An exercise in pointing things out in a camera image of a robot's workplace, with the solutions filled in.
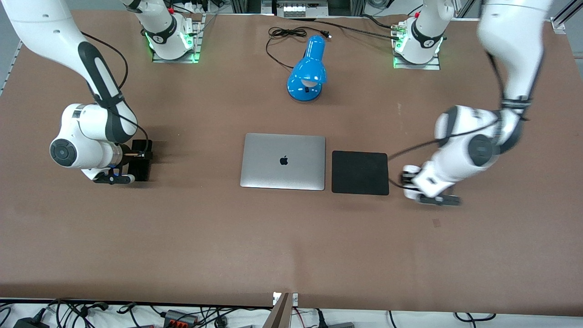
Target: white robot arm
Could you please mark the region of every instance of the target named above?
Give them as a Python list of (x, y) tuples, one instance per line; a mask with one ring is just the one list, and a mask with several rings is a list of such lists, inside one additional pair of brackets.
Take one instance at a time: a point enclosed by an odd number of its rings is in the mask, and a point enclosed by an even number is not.
[(414, 64), (429, 62), (438, 51), (449, 21), (454, 17), (452, 0), (424, 0), (418, 17), (399, 23), (395, 52)]
[[(3, 0), (2, 4), (29, 49), (87, 81), (96, 104), (72, 104), (65, 109), (50, 154), (57, 164), (81, 169), (91, 180), (102, 182), (105, 172), (129, 161), (124, 156), (129, 147), (123, 143), (137, 128), (136, 117), (106, 62), (75, 25), (65, 0)], [(108, 183), (131, 183), (134, 179), (119, 174), (109, 177)]]
[(170, 14), (164, 0), (120, 0), (136, 14), (152, 50), (164, 60), (175, 60), (194, 46), (192, 19)]
[(421, 168), (403, 168), (405, 196), (425, 204), (459, 205), (458, 197), (443, 192), (488, 169), (516, 145), (542, 62), (543, 20), (552, 2), (486, 2), (477, 33), (491, 59), (497, 58), (508, 71), (500, 109), (454, 106), (442, 114), (435, 128), (439, 150)]

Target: mouse pad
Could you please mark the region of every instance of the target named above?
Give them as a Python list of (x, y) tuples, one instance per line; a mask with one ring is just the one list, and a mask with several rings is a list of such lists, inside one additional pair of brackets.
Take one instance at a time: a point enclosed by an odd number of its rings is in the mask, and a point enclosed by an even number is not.
[(332, 152), (332, 192), (389, 194), (387, 155), (378, 152)]

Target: desk lamp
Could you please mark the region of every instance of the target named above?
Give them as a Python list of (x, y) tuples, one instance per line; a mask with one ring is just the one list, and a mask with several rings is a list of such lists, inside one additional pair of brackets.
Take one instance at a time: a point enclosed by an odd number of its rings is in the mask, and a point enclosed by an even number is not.
[(326, 83), (326, 68), (322, 63), (324, 56), (324, 38), (315, 35), (308, 39), (304, 58), (297, 63), (287, 79), (287, 92), (292, 98), (301, 102), (316, 99)]

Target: table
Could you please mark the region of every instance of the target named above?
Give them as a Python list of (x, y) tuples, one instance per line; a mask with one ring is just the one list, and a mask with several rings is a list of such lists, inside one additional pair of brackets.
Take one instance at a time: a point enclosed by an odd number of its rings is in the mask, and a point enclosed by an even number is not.
[[(454, 104), (496, 109), (476, 22), (450, 24), (442, 70), (410, 71), (392, 68), (386, 40), (258, 15), (219, 16), (199, 64), (152, 64), (132, 14), (74, 17), (130, 59), (123, 92), (155, 142), (151, 182), (96, 185), (52, 162), (63, 109), (91, 98), (81, 77), (23, 47), (0, 97), (2, 296), (266, 306), (288, 290), (306, 308), (583, 314), (583, 89), (550, 24), (523, 141), (459, 183), (463, 206), (439, 208), (396, 189), (332, 193), (331, 153), (393, 153), (432, 138)], [(299, 25), (333, 35), (313, 103), (291, 100), (289, 73), (265, 54), (269, 27)], [(304, 42), (271, 52), (294, 64)], [(121, 60), (98, 47), (121, 78)], [(325, 191), (241, 188), (248, 132), (326, 136)]]

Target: laptop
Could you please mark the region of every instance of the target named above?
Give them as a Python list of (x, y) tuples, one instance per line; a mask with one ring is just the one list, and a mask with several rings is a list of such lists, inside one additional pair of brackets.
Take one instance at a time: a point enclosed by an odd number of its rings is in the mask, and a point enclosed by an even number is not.
[(324, 190), (326, 138), (248, 133), (241, 187)]

